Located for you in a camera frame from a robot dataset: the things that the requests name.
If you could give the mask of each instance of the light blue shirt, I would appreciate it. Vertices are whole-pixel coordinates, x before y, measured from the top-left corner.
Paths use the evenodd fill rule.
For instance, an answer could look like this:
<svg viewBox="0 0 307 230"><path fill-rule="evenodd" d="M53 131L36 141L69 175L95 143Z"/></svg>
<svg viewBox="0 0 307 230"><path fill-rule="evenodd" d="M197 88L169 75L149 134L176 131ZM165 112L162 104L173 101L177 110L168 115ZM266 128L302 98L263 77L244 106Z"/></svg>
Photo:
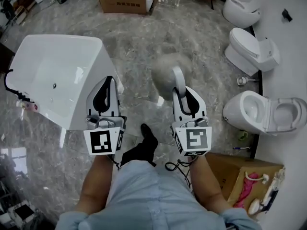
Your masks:
<svg viewBox="0 0 307 230"><path fill-rule="evenodd" d="M220 215L207 211L176 172L133 160L119 170L105 209L92 215L64 213L56 230L225 230L225 223L261 229L244 209Z"/></svg>

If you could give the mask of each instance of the toilet lid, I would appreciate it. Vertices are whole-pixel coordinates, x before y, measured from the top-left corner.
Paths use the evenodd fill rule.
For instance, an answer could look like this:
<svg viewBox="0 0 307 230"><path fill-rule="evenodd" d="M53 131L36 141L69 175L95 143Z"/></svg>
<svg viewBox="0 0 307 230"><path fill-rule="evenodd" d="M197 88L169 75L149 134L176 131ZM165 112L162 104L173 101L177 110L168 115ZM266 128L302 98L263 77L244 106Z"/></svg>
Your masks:
<svg viewBox="0 0 307 230"><path fill-rule="evenodd" d="M307 122L306 105L298 98L269 101L266 132L289 132Z"/></svg>
<svg viewBox="0 0 307 230"><path fill-rule="evenodd" d="M260 55L259 42L252 34L241 28L232 29L230 34L241 47L249 52L250 55L255 58Z"/></svg>

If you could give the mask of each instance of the gray marble floor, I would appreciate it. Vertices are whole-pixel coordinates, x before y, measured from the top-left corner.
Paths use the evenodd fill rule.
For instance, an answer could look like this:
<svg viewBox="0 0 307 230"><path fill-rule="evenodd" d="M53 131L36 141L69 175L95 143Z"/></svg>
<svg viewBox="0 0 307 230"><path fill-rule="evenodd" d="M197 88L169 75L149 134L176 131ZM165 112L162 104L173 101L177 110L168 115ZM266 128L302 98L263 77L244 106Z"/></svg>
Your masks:
<svg viewBox="0 0 307 230"><path fill-rule="evenodd" d="M150 16L103 14L98 0L67 0L30 13L24 24L10 28L1 38L17 51L29 34L71 34L101 38L122 83L121 112L128 117L123 151L142 140L140 124L145 122L159 140L158 164L179 156L171 136L171 103L159 99L151 79L154 61L162 54L180 53L192 62L191 87L207 104L213 127L212 151L248 156L233 151L238 130L222 118L223 106L236 94L257 91L249 83L238 87L244 74L224 56L233 25L221 14L223 3L214 0L159 0ZM53 222L76 204L83 179L93 160L87 153L81 131L66 131L43 116L22 112L16 97L0 85L0 141L2 172L20 193L40 208Z"/></svg>

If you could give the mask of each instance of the shoe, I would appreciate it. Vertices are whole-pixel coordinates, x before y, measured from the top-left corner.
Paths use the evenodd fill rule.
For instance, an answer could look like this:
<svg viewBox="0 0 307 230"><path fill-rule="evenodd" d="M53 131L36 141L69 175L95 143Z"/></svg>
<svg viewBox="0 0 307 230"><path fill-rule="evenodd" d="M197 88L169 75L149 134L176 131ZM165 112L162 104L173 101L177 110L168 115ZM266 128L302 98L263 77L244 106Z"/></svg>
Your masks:
<svg viewBox="0 0 307 230"><path fill-rule="evenodd" d="M141 133L144 138L147 136L154 136L152 130L148 127L147 124L141 124Z"/></svg>

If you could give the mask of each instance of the white toilet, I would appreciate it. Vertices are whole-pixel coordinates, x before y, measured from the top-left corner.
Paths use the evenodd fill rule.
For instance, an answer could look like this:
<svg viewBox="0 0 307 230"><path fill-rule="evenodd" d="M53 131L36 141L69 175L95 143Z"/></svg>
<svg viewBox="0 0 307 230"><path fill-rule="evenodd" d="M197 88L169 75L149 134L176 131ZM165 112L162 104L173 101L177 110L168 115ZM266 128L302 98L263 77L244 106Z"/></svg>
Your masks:
<svg viewBox="0 0 307 230"><path fill-rule="evenodd" d="M250 77L258 70L272 70L281 62L277 45L269 38L259 42L247 31L234 28L230 31L229 41L225 56Z"/></svg>
<svg viewBox="0 0 307 230"><path fill-rule="evenodd" d="M236 27L250 27L261 17L260 2L258 0L250 2L226 0L223 7L223 16Z"/></svg>
<svg viewBox="0 0 307 230"><path fill-rule="evenodd" d="M300 98L269 100L253 91L232 98L223 109L232 126L253 134L279 134L303 128L307 103Z"/></svg>

